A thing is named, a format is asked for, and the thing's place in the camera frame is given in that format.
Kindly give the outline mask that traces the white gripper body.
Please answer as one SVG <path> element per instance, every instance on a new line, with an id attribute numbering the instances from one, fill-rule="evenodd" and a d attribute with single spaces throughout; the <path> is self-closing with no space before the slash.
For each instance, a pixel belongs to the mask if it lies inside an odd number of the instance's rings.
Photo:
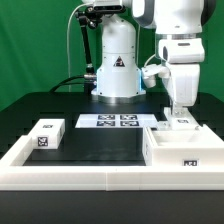
<path id="1" fill-rule="evenodd" d="M 198 93 L 200 66 L 198 64 L 168 64 L 169 78 L 165 88 L 174 105 L 193 106 Z"/>

